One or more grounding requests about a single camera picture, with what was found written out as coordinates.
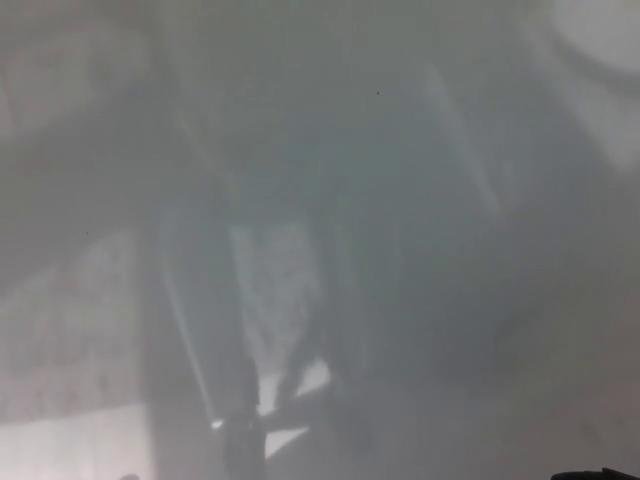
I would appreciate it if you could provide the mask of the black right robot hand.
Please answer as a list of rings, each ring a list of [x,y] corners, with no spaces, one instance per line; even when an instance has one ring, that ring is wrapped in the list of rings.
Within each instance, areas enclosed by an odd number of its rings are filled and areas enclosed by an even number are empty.
[[[638,476],[610,468],[600,470],[566,471],[553,474],[551,480],[639,480]]]

